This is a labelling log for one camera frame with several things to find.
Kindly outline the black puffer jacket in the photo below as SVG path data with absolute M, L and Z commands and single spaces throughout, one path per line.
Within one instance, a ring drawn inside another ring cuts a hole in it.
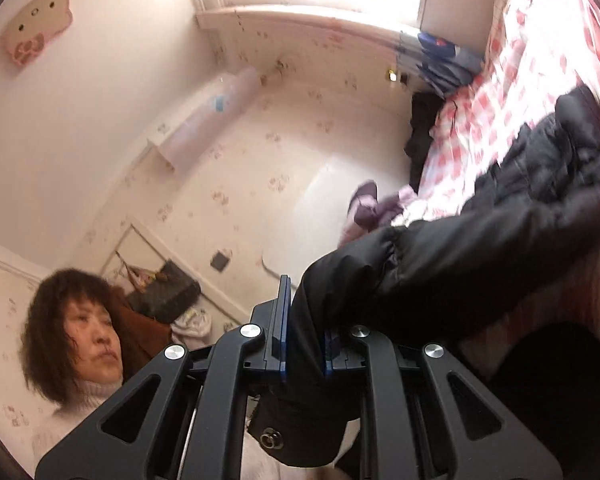
M 315 261 L 288 314 L 286 379 L 248 430 L 285 465 L 331 462 L 350 416 L 326 338 L 357 325 L 402 348 L 461 342 L 562 278 L 600 242 L 600 103 L 577 86 L 523 126 L 456 216 L 385 226 Z

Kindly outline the black clothes pile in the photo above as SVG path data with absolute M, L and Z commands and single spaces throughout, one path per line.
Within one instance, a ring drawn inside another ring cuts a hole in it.
M 422 170 L 434 142 L 430 130 L 443 104 L 444 99 L 434 92 L 416 92 L 412 96 L 411 136 L 404 145 L 404 152 L 411 159 L 410 185 L 415 192 L 419 190 Z

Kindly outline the dark patterned handbag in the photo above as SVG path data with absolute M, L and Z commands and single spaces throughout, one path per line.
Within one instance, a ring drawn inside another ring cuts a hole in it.
M 201 286 L 172 260 L 166 260 L 159 271 L 152 274 L 148 284 L 135 286 L 126 296 L 133 311 L 162 323 L 171 324 L 201 295 Z

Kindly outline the person with brown hair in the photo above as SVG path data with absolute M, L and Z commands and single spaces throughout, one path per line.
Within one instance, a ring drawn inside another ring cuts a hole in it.
M 38 286 L 20 360 L 27 386 L 57 408 L 33 431 L 36 460 L 122 386 L 120 308 L 113 287 L 81 270 L 59 270 Z

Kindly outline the blue patterned curtain left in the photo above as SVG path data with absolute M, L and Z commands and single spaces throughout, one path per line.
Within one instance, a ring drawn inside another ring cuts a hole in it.
M 448 98 L 482 72 L 483 59 L 428 32 L 416 35 L 401 32 L 396 46 L 396 67 L 419 76 L 440 98 Z

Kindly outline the red white checkered bed cover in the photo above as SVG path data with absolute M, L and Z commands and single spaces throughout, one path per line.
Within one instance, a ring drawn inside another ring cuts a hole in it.
M 475 180 L 502 160 L 523 124 L 586 84 L 600 102 L 600 8 L 594 0 L 496 0 L 482 73 L 440 110 L 418 191 L 397 226 L 458 214 Z

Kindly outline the hello kitty wall decoration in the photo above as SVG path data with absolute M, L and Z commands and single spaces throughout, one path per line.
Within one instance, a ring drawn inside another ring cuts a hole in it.
M 27 66 L 72 23 L 71 0 L 31 0 L 5 26 L 4 48 L 15 66 Z

